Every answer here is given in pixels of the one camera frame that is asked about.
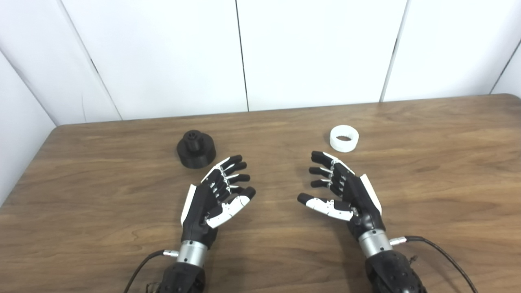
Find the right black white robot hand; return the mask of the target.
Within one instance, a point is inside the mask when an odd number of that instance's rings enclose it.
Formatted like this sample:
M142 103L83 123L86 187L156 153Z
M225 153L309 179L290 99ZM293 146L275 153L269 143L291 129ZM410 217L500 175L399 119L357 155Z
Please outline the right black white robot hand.
M318 198L300 193L297 201L328 217L346 221L348 230L358 240L365 232L385 230L381 204L366 175L357 176L339 158L313 151L311 161L321 167L310 167L310 174L324 178L310 183L312 188L327 188L337 199Z

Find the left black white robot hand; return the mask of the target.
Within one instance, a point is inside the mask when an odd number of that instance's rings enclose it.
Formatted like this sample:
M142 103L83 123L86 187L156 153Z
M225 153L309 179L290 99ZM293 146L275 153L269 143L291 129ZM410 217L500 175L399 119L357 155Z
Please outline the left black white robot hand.
M198 185L190 185L180 218L182 242L197 242L210 249L219 226L251 202L255 189L236 185L250 181L250 175L238 174L246 167L242 156L234 155L214 165Z

